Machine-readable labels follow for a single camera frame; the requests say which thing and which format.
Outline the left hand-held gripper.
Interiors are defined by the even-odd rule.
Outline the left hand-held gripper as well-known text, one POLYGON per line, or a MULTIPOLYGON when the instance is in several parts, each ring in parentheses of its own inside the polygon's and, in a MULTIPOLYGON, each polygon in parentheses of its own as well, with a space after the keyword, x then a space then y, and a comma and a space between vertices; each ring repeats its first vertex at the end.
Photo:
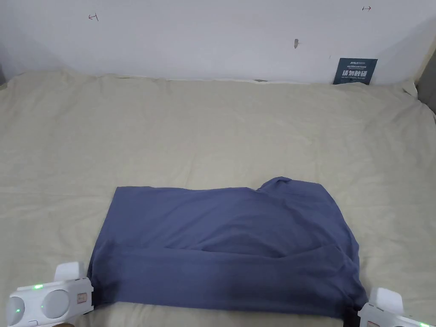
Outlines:
POLYGON ((74 324, 93 311, 94 288, 83 262, 59 264, 50 283, 17 288, 6 306, 9 327, 53 327, 74 324))

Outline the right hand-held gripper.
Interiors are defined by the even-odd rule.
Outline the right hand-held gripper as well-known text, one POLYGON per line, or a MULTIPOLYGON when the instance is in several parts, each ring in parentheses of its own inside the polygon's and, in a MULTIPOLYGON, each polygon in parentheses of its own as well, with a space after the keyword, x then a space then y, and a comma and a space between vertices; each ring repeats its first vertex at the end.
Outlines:
POLYGON ((404 312, 402 296, 385 288, 373 288, 360 309, 347 309, 345 327, 432 327, 404 312))

